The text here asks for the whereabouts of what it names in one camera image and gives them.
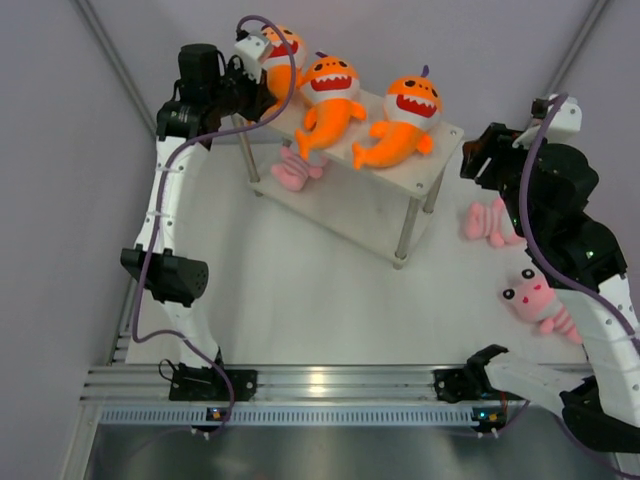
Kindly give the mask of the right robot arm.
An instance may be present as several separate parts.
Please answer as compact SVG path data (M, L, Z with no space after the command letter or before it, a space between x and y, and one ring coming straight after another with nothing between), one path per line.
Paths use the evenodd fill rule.
M591 450L636 454L639 321L621 247L585 211L598 174L580 150L543 134L521 147L520 134L490 124L464 143L460 175L505 202L527 255L571 315L592 373L580 378L491 345L468 360L468 388L480 397L502 390L539 404Z

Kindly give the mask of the large orange shark plush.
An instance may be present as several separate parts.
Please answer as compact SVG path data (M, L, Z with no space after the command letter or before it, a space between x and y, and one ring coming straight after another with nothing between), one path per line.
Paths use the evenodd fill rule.
M356 170L364 166L389 168L415 152L428 155L433 151L430 131L439 124L443 107L429 73L429 66L424 65L419 75L403 76L391 83L383 100L384 119L369 129L369 135L378 142L367 148L358 142L352 145Z

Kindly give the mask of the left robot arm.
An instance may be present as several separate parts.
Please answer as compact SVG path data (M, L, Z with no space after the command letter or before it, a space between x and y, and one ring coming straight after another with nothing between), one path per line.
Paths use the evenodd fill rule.
M179 77L156 117L156 166L144 223L121 265L137 281L131 333L141 344L160 336L178 340L170 366L173 401L234 399L221 351L195 302L209 280L206 262L191 259L183 243L195 180L221 120L259 121L275 103L263 64L272 51L254 36L225 59L216 46L189 44L178 55Z

